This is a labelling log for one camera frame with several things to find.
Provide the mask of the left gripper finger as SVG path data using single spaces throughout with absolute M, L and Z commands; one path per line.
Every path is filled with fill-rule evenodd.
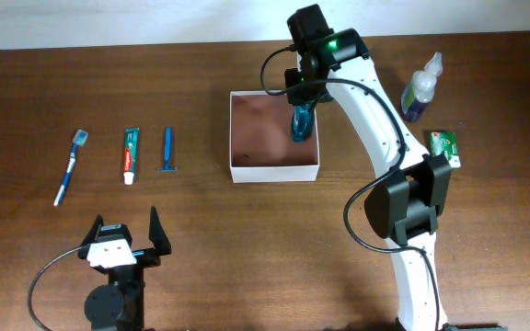
M 160 222 L 158 212 L 155 206 L 152 206 L 150 210 L 148 238 L 153 243 L 154 249 L 156 250 L 158 255 L 166 256 L 172 253 L 171 244 Z
M 103 225 L 103 218 L 101 215 L 98 215 L 95 221 L 93 222 L 90 230 L 87 232 L 84 240 L 82 241 L 81 246 L 87 246 L 94 243 L 96 238 L 98 237 L 98 232 Z

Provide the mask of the teal mouthwash bottle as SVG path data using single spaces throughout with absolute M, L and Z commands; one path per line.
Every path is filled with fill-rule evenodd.
M 295 142 L 303 142 L 310 137 L 314 123 L 314 110 L 314 103 L 294 107 L 291 134 Z

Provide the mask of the white cardboard box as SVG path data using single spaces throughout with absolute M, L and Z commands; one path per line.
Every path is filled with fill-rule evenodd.
M 293 140 L 294 107 L 284 96 L 232 91 L 229 168 L 235 183 L 314 181 L 320 168 L 317 116 L 311 135 Z

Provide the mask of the clear blue spray bottle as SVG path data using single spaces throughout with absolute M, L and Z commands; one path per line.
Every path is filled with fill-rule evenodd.
M 401 97 L 404 120 L 415 122 L 434 98 L 438 77 L 443 72 L 442 54 L 436 52 L 423 70 L 415 72 Z

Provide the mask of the green soap packet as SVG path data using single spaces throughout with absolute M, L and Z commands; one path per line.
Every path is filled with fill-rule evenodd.
M 453 132 L 432 132 L 430 144 L 432 156 L 443 155 L 453 169 L 461 167 L 456 137 Z

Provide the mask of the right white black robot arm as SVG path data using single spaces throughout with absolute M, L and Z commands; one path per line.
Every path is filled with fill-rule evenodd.
M 343 221 L 364 197 L 364 211 L 384 247 L 356 242 L 392 258 L 401 330 L 452 330 L 441 304 L 435 266 L 438 218 L 444 211 L 452 168 L 432 156 L 410 133 L 376 74 L 371 55 L 354 29 L 336 32 L 319 6 L 297 10 L 287 20 L 298 65 L 284 73 L 295 106 L 293 134 L 301 138 L 305 115 L 336 101 L 348 116 L 372 162 L 375 179 L 345 203 Z

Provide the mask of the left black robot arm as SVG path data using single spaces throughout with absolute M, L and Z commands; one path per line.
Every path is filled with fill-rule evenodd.
M 93 330 L 144 329 L 144 271 L 160 266 L 161 257 L 172 253 L 155 207 L 150 209 L 148 239 L 151 247 L 134 250 L 125 224 L 106 225 L 101 216 L 93 222 L 78 249 L 79 258 L 108 277 L 84 303 Z

